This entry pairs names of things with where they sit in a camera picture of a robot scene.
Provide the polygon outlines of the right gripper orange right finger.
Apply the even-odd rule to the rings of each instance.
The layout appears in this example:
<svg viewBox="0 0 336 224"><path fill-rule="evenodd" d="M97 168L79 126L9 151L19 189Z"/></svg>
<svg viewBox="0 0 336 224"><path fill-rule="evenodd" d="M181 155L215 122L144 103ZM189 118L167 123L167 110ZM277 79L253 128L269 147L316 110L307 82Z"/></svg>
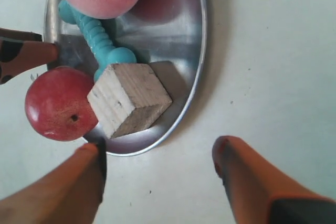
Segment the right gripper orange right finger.
<svg viewBox="0 0 336 224"><path fill-rule="evenodd" d="M237 223L335 223L335 201L298 183L245 141L219 137L212 149Z"/></svg>

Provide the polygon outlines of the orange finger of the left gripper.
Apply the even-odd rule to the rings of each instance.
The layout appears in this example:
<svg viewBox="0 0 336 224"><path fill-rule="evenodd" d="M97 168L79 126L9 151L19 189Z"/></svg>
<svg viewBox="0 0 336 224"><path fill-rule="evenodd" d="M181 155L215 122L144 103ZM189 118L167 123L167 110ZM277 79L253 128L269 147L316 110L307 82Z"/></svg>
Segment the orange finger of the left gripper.
<svg viewBox="0 0 336 224"><path fill-rule="evenodd" d="M15 76L58 59L55 44L1 39L1 84Z"/></svg>

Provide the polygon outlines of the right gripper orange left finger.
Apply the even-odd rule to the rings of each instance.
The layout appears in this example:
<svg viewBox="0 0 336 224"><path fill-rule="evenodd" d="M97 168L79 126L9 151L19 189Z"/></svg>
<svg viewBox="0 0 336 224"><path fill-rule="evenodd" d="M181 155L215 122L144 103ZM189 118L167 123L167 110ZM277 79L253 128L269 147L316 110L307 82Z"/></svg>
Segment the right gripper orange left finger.
<svg viewBox="0 0 336 224"><path fill-rule="evenodd" d="M107 156L87 143L50 173L1 200L1 223L93 223L103 201Z"/></svg>

